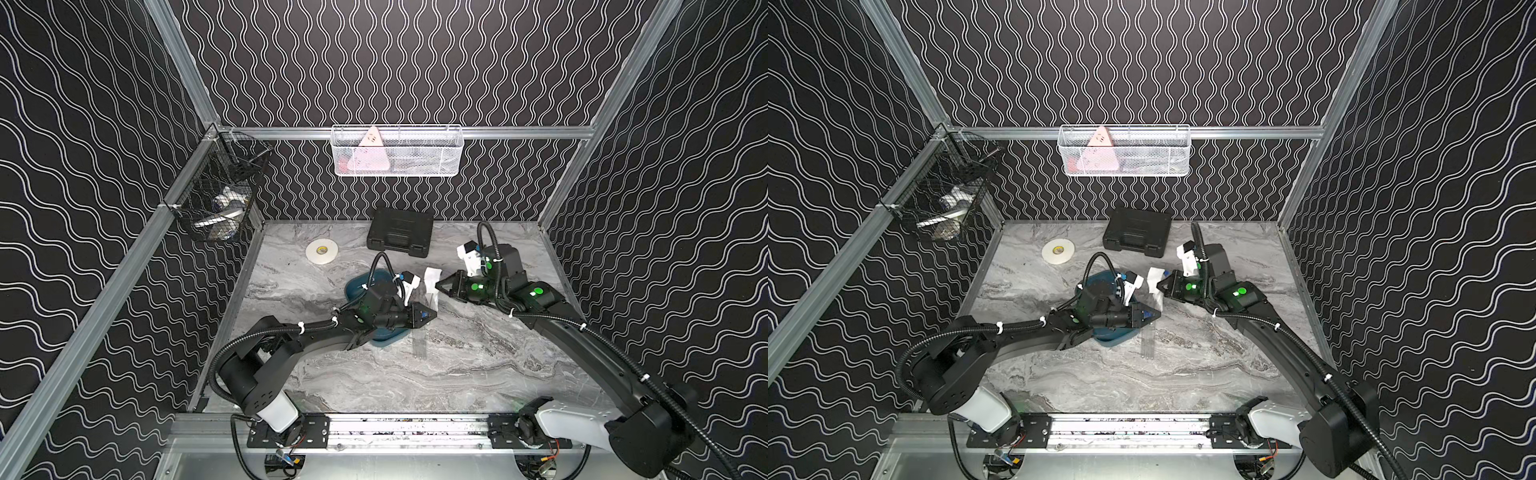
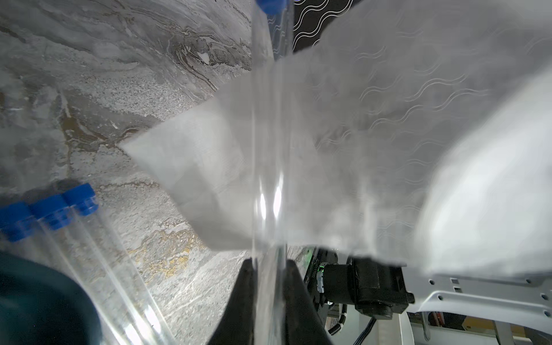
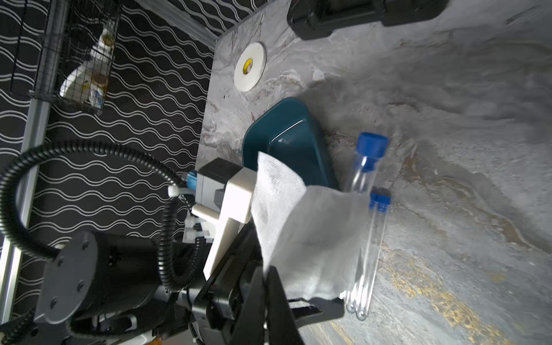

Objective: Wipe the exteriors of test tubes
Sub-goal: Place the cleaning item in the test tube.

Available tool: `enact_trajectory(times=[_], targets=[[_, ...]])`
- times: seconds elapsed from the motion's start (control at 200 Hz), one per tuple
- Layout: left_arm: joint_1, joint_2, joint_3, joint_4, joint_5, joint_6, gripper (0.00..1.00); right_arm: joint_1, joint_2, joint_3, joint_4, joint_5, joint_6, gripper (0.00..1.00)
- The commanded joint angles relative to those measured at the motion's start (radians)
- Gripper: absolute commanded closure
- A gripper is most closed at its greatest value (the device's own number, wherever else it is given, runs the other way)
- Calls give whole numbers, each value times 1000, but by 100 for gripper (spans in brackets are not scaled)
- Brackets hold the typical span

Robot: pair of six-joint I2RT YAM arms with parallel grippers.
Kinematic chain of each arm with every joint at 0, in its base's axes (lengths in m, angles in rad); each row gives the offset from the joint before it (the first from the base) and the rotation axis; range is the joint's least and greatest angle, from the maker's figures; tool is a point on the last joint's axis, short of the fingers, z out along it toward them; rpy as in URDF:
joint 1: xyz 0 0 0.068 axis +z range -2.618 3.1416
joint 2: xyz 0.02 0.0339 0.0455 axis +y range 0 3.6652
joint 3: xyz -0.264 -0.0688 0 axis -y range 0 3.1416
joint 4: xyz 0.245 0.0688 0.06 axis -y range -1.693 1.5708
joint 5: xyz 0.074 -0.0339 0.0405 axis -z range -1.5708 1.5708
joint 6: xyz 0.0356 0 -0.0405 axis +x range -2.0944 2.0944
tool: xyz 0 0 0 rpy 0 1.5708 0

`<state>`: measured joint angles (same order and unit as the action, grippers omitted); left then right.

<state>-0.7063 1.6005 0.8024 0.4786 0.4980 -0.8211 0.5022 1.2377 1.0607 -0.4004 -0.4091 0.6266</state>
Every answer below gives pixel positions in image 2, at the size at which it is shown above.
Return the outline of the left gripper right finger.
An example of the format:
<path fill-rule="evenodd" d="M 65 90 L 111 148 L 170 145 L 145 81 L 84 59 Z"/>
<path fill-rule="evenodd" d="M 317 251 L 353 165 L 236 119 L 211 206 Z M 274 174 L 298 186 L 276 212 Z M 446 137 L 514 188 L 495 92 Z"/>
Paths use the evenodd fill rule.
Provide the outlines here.
<path fill-rule="evenodd" d="M 284 344 L 332 344 L 313 306 L 298 266 L 293 260 L 286 261 L 283 297 L 285 301 Z"/>

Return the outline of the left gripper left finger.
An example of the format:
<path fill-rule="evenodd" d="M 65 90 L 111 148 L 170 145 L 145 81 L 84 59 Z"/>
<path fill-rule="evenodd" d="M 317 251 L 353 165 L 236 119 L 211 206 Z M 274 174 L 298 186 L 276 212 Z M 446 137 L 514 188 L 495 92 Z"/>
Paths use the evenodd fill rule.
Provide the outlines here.
<path fill-rule="evenodd" d="M 257 272 L 252 259 L 241 265 L 221 320 L 208 345 L 250 345 L 254 343 L 254 307 Z"/>

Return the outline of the white wipe cloth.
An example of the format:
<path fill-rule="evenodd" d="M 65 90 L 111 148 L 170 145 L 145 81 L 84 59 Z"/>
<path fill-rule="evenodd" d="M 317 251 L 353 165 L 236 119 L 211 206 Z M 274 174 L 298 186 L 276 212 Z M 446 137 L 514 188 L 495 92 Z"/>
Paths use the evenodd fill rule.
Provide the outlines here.
<path fill-rule="evenodd" d="M 550 1 L 361 1 L 288 56 L 285 241 L 551 271 Z M 252 245 L 252 74 L 124 144 L 205 245 Z"/>

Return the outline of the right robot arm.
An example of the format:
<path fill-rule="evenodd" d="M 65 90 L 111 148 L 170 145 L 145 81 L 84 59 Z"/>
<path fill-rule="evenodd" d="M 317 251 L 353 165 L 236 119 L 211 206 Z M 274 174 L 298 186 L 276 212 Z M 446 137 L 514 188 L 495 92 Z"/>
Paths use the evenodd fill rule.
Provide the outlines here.
<path fill-rule="evenodd" d="M 345 263 L 329 250 L 308 251 L 304 281 L 322 321 L 340 307 L 342 330 L 348 310 L 377 320 L 419 313 L 424 335 L 430 337 L 428 317 L 443 312 L 509 323 L 551 334 L 551 278 L 481 278 L 427 276 L 412 267 L 392 267 L 369 258 Z"/>

